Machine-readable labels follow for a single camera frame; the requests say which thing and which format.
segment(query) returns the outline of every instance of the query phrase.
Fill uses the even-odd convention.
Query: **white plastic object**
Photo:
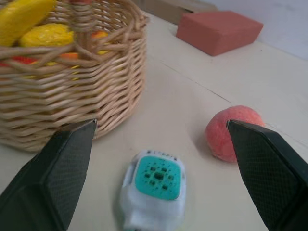
[[[145,157],[157,157],[180,168],[180,189],[177,198],[160,199],[142,193],[136,187],[136,174]],[[184,164],[176,157],[163,152],[142,151],[131,161],[122,186],[120,203],[125,215],[125,231],[175,231],[184,217],[186,176]]]

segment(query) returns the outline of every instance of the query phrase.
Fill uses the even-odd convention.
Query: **white wall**
[[[259,41],[308,60],[308,0],[203,0],[264,24]]]

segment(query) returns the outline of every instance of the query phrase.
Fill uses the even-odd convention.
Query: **red brick block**
[[[215,56],[253,43],[262,23],[232,11],[184,14],[177,37]]]

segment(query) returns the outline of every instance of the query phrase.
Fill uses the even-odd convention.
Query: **cardboard box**
[[[232,11],[185,14],[177,37],[215,56],[253,43],[262,23]]]
[[[132,0],[143,11],[178,24],[183,13],[217,11],[213,4],[197,0]]]

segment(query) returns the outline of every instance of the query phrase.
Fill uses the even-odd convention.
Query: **yellow fruit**
[[[31,27],[47,17],[56,0],[15,0],[0,9],[0,46],[12,46]]]
[[[19,44],[22,47],[58,47],[73,42],[73,31],[67,25],[46,24],[36,26],[24,34]]]

